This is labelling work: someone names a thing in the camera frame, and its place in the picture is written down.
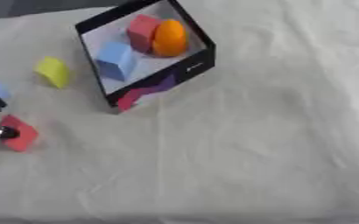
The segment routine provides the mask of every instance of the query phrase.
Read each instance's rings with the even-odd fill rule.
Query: wrinkled cloth
[[[180,2],[216,68],[122,115],[74,29],[107,9],[0,19],[4,113],[40,134],[29,153],[0,144],[0,223],[359,223],[359,0]],[[33,73],[45,56],[68,88]]]

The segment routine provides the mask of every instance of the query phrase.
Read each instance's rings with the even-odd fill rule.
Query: yellow arch block
[[[47,78],[57,88],[64,88],[69,83],[69,69],[62,60],[54,57],[45,57],[41,60],[35,72]]]

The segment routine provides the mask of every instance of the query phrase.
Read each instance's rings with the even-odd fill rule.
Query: open box
[[[187,30],[188,48],[179,57],[159,58],[135,52],[137,65],[126,81],[101,75],[96,57],[108,41],[129,44],[126,29],[139,14],[160,19],[173,18]],[[215,43],[176,0],[136,0],[108,10],[76,25],[102,92],[113,108],[125,111],[215,65]]]

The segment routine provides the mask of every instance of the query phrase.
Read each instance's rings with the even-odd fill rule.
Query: orange
[[[158,56],[175,57],[187,50],[187,32],[177,20],[168,19],[158,26],[152,42]]]

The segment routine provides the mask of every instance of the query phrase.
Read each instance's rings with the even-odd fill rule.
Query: red cube
[[[159,19],[138,15],[127,30],[131,46],[141,53],[147,53],[152,47],[154,33],[159,24]]]
[[[16,129],[20,132],[18,138],[5,139],[3,143],[15,151],[26,151],[38,137],[38,132],[30,125],[20,121],[13,115],[7,115],[0,122],[0,126]]]

